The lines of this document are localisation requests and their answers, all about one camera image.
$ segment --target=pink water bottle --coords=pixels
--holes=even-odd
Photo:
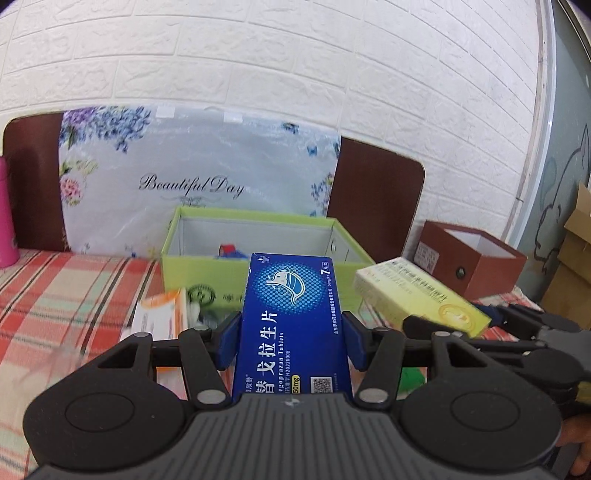
[[[8,166],[0,157],[0,268],[14,265],[20,256],[8,197]]]

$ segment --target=wooden headboard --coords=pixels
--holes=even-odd
[[[4,132],[17,241],[22,248],[67,249],[59,186],[62,113],[11,121]],[[337,218],[376,261],[401,255],[423,189],[423,166],[342,139],[328,216]]]

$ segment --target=green object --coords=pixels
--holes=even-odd
[[[416,367],[406,367],[402,369],[400,383],[398,384],[398,394],[408,394],[425,383],[425,377]]]
[[[198,207],[177,207],[162,250],[164,288],[185,287],[202,308],[240,310],[248,260],[218,258],[222,244],[253,252],[330,257],[340,306],[356,312],[355,272],[374,261],[333,218]]]

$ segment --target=white wall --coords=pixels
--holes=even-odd
[[[535,0],[18,0],[0,126],[141,100],[272,112],[420,160],[414,234],[435,218],[500,235],[537,64]]]

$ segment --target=qr code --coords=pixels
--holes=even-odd
[[[310,377],[312,393],[332,393],[332,377]]]
[[[439,253],[423,242],[419,242],[417,252],[414,254],[415,265],[418,265],[428,273],[433,273],[435,265],[437,265],[437,260],[439,260]]]

